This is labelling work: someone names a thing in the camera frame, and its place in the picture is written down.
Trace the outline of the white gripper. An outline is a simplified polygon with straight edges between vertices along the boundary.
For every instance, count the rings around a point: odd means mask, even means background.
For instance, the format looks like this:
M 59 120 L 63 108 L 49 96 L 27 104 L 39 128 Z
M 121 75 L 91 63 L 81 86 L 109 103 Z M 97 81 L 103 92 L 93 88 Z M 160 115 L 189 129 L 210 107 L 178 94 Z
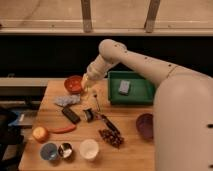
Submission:
M 103 79 L 110 68 L 111 64 L 105 61 L 101 55 L 98 55 L 97 58 L 88 65 L 86 74 L 82 77 L 82 88 L 86 88 L 86 90 L 89 91 L 95 84 L 93 80 Z

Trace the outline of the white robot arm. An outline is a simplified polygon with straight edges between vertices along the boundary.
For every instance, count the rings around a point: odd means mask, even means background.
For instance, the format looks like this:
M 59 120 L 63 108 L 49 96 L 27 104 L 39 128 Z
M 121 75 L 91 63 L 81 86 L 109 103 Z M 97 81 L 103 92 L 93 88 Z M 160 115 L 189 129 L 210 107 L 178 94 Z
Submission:
M 155 171 L 213 171 L 213 77 L 105 39 L 82 84 L 103 79 L 119 63 L 156 86 Z

